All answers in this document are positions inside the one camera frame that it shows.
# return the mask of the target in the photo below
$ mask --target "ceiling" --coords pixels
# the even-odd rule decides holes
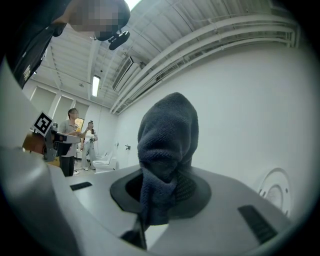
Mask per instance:
[[[52,38],[44,61],[31,79],[112,109],[120,100],[118,93],[113,90],[113,84],[128,56],[137,57],[147,65],[173,43],[192,32],[218,21],[250,15],[291,18],[289,12],[271,0],[142,0],[131,11],[131,18],[122,29],[130,32],[130,38],[117,50],[111,51],[107,41],[94,41],[67,25],[61,36]],[[244,22],[202,34],[159,58],[149,72],[192,45],[217,34],[245,28],[246,25],[252,27],[265,23]],[[218,43],[221,46],[243,39],[265,37],[288,39],[288,33],[249,31],[223,37]],[[217,42],[206,44],[205,47],[215,45],[218,46]],[[97,97],[92,96],[94,75],[101,77]],[[128,104],[129,101],[123,101],[123,106],[114,113],[119,113]]]

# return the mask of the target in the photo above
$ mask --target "round wall fixture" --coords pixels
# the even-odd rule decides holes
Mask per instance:
[[[275,168],[269,171],[262,179],[257,192],[278,207],[287,217],[290,216],[293,193],[289,176],[284,169]]]

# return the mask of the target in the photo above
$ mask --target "fluorescent light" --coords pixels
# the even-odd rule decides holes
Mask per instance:
[[[93,81],[92,81],[92,96],[94,97],[98,96],[99,83],[100,83],[100,77],[94,75]]]
[[[141,0],[125,0],[129,6],[130,11],[141,1]]]

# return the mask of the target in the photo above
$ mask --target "dark gray cloth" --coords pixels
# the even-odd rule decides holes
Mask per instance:
[[[187,170],[198,146],[198,116],[180,93],[157,102],[143,117],[138,158],[143,173],[142,218],[147,225],[167,224],[176,203],[177,170]]]

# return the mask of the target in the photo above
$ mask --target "white wall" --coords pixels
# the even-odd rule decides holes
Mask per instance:
[[[73,105],[70,106],[70,108],[74,107],[74,104],[76,103],[75,101],[88,105],[89,108],[85,115],[82,131],[84,131],[87,128],[88,122],[92,120],[94,123],[94,129],[97,131],[98,135],[98,141],[95,142],[94,146],[96,154],[102,155],[105,151],[110,152],[113,149],[118,116],[111,114],[109,112],[109,108],[106,108],[104,106],[102,107],[101,105],[98,105],[91,101],[85,100],[67,92],[59,91],[56,88],[53,88],[51,86],[31,79],[25,84],[22,92],[28,99],[30,99],[36,87],[40,87],[57,94],[55,99],[53,100],[53,103],[50,107],[50,111],[48,113],[50,117],[53,117],[60,96],[73,99]]]
[[[280,45],[241,47],[206,59],[119,115],[119,167],[139,163],[137,136],[146,111],[180,92],[198,113],[199,143],[192,165],[251,187],[264,171],[283,168],[294,192],[291,218],[300,217],[312,181],[318,182],[312,165],[319,152],[317,69],[310,54]]]

